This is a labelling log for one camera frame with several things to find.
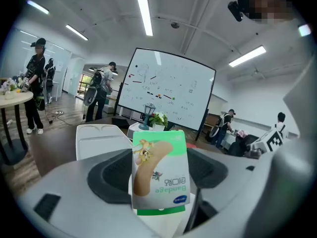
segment pink object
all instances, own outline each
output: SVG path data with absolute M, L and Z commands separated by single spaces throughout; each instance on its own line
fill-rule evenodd
M 187 148 L 197 148 L 196 145 L 190 144 L 190 143 L 186 143 L 186 147 Z

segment black cap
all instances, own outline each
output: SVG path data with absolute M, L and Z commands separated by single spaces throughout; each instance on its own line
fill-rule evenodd
M 233 112 L 233 114 L 236 115 L 233 109 L 230 109 L 229 112 Z
M 39 38 L 36 42 L 33 42 L 31 44 L 31 47 L 35 47 L 35 46 L 42 46 L 44 47 L 46 44 L 46 40 L 44 38 Z
M 112 61 L 112 62 L 109 63 L 109 65 L 113 66 L 114 70 L 117 70 L 115 62 Z

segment person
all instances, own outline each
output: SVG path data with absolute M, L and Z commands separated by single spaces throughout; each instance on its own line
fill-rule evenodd
M 55 75 L 55 67 L 53 63 L 53 58 L 49 59 L 48 64 L 45 65 L 43 87 L 46 92 L 46 104 L 51 104 L 53 97 L 51 96 L 51 91 L 53 87 L 53 79 Z
M 228 113 L 223 115 L 223 118 L 219 124 L 219 131 L 213 137 L 211 142 L 211 144 L 216 145 L 217 148 L 221 147 L 221 143 L 227 133 L 227 130 L 230 130 L 231 132 L 233 132 L 231 128 L 231 120 L 233 118 L 233 115 L 235 115 L 235 112 L 233 109 L 230 109 Z
M 285 121 L 285 114 L 280 112 L 277 115 L 277 123 L 271 127 L 271 129 L 276 128 L 280 132 L 283 139 L 288 138 L 288 133 L 289 133 L 286 125 L 284 124 L 284 121 Z
M 34 123 L 38 129 L 38 134 L 43 133 L 43 124 L 41 122 L 35 98 L 42 92 L 41 81 L 44 73 L 45 65 L 45 44 L 46 40 L 44 38 L 38 39 L 36 42 L 31 44 L 31 47 L 35 47 L 35 55 L 32 56 L 27 67 L 27 72 L 25 77 L 29 79 L 30 89 L 29 91 L 33 92 L 33 98 L 24 103 L 25 113 L 28 119 L 28 128 L 26 130 L 27 134 L 31 134 L 35 130 Z
M 104 79 L 101 82 L 101 87 L 98 88 L 97 90 L 97 95 L 95 100 L 88 107 L 86 122 L 93 120 L 94 108 L 97 102 L 98 102 L 98 109 L 97 109 L 95 120 L 99 120 L 103 117 L 103 108 L 104 108 L 104 105 L 106 102 L 106 96 L 107 96 L 106 90 L 108 88 L 110 93 L 112 92 L 110 82 L 113 76 L 112 72 L 116 71 L 115 66 L 116 66 L 115 62 L 110 62 L 107 67 L 104 67 L 101 69 L 101 70 L 104 69 Z

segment green plant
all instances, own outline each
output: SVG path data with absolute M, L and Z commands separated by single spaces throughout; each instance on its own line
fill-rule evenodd
M 164 125 L 165 127 L 167 127 L 168 125 L 167 116 L 163 113 L 156 113 L 153 117 L 150 118 L 150 123 L 151 123 L 151 126 L 153 126 L 154 124 L 157 124 L 157 125 Z

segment bandage box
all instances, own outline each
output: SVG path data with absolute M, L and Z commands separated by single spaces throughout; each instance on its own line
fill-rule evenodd
M 183 131 L 135 132 L 132 151 L 134 209 L 166 209 L 190 203 Z

